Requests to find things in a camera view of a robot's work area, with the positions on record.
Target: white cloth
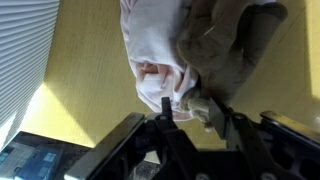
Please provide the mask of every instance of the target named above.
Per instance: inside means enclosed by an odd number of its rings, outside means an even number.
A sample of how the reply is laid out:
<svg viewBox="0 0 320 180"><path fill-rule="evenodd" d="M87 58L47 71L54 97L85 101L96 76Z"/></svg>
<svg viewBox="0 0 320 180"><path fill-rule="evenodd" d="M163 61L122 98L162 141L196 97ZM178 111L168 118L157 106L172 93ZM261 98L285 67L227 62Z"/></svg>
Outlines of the white cloth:
<svg viewBox="0 0 320 180"><path fill-rule="evenodd" d="M174 120L189 120L179 101L198 75L180 59L176 42L186 27L191 0L120 0L121 28L139 98L161 112L170 97Z"/></svg>

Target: white fabric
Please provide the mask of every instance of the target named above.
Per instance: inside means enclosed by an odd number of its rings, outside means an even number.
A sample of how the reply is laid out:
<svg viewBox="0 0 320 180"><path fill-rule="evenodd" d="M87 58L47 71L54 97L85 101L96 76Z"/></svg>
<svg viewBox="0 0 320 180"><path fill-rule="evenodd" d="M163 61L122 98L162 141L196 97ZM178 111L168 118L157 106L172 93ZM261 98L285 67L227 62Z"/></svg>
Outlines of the white fabric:
<svg viewBox="0 0 320 180"><path fill-rule="evenodd" d="M186 27L191 0L120 0L121 27L139 98L161 112L170 97L174 120L188 120L179 101L198 76L183 63L176 42Z"/></svg>

